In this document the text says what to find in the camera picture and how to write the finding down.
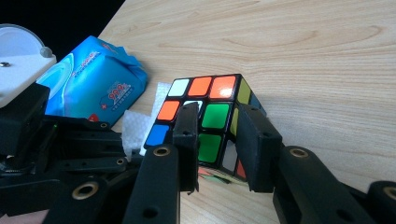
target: wooden table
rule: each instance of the wooden table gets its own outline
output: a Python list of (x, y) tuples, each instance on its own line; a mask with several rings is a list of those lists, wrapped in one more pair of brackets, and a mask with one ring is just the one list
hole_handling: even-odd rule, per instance
[[(149, 74), (134, 111), (149, 115), (157, 82), (240, 73), (285, 145), (363, 191), (396, 181), (394, 1), (127, 0), (99, 37)], [(278, 222), (271, 194), (200, 186), (182, 193), (181, 223)]]

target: orange square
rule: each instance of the orange square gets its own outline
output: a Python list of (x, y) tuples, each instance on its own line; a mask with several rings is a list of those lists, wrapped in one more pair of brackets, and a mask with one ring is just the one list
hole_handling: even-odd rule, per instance
[(233, 95), (235, 76), (216, 77), (213, 80), (209, 98), (230, 98)]
[(172, 120), (178, 110), (179, 101), (165, 101), (163, 107), (161, 107), (160, 113), (158, 113), (157, 119)]
[(212, 77), (198, 77), (190, 87), (189, 96), (204, 96), (207, 93)]

